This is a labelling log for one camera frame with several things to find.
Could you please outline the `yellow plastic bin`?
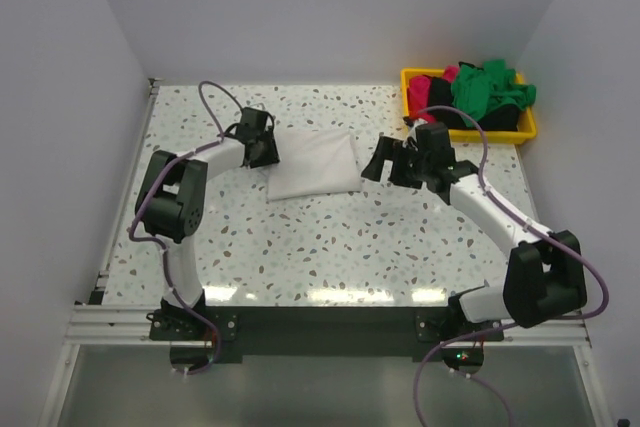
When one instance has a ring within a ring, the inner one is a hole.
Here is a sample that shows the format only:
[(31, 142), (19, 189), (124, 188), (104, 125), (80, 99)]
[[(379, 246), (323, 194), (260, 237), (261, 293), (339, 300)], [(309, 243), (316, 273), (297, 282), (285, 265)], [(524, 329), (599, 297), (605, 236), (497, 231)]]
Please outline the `yellow plastic bin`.
[[(403, 68), (400, 72), (401, 98), (403, 116), (409, 115), (408, 87), (409, 81), (418, 76), (441, 77), (445, 68)], [(516, 131), (488, 131), (486, 137), (491, 144), (521, 145), (537, 136), (538, 129), (531, 106), (520, 114)], [(452, 142), (481, 143), (481, 136), (476, 130), (450, 130)]]

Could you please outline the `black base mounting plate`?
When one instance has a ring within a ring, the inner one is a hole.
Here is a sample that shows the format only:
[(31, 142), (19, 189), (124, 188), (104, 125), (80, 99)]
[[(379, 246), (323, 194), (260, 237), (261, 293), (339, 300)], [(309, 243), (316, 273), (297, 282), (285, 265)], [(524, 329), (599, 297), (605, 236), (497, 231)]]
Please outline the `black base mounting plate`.
[(149, 339), (169, 342), (170, 360), (202, 366), (247, 356), (405, 357), (418, 361), (458, 335), (497, 321), (455, 319), (449, 307), (204, 307), (199, 318), (163, 306), (146, 315)]

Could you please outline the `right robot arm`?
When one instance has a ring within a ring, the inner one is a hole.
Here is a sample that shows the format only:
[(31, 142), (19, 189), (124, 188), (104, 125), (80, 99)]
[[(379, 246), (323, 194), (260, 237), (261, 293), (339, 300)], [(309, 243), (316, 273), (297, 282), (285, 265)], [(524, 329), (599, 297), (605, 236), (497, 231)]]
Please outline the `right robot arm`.
[(361, 175), (379, 181), (386, 164), (391, 166), (391, 184), (426, 187), (472, 220), (507, 259), (502, 285), (451, 296), (450, 323), (511, 319), (530, 328), (585, 306), (577, 238), (569, 231), (552, 232), (525, 216), (493, 188), (478, 165), (457, 159), (444, 124), (415, 123), (404, 140), (380, 137)]

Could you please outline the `white t shirt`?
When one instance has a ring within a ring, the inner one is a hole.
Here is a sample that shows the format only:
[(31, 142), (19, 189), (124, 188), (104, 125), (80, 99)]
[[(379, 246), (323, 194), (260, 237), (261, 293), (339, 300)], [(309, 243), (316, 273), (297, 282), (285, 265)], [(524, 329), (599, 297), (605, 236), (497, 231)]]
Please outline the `white t shirt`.
[(280, 161), (268, 171), (268, 201), (361, 190), (348, 129), (287, 128), (277, 132), (275, 140)]

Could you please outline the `black t shirt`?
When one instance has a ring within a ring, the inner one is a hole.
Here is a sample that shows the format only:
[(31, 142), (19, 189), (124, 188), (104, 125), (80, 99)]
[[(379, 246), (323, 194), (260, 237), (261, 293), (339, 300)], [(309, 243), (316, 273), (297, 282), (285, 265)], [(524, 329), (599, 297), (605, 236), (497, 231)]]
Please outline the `black t shirt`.
[(446, 106), (475, 120), (484, 131), (516, 131), (520, 109), (515, 104), (490, 106), (491, 81), (484, 74), (465, 75), (452, 84), (453, 105)]

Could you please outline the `green t shirt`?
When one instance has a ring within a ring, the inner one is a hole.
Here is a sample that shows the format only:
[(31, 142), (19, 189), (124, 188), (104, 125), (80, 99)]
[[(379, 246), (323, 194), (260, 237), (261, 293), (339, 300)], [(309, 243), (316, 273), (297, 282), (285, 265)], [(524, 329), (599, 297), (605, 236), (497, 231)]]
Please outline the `green t shirt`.
[(521, 114), (537, 98), (537, 87), (517, 80), (503, 59), (481, 66), (461, 62), (451, 84), (453, 107), (485, 131), (516, 131)]

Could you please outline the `pink t shirt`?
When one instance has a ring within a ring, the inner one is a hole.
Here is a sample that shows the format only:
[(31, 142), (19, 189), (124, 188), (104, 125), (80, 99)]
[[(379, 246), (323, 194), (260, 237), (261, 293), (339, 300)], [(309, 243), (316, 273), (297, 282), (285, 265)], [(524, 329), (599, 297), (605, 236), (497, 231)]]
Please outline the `pink t shirt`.
[(406, 115), (412, 119), (432, 121), (425, 111), (431, 106), (452, 106), (452, 84), (460, 67), (449, 65), (444, 69), (404, 69), (401, 73)]

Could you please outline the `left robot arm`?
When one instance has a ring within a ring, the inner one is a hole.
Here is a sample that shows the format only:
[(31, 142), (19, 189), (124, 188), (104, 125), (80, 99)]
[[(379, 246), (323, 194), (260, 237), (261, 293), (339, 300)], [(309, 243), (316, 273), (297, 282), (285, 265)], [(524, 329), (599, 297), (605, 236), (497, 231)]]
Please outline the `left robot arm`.
[(256, 169), (280, 161), (275, 118), (253, 107), (218, 139), (183, 153), (155, 151), (147, 164), (129, 228), (133, 242), (153, 242), (161, 252), (165, 282), (161, 306), (196, 312), (204, 304), (194, 235), (205, 216), (208, 183), (237, 168)]

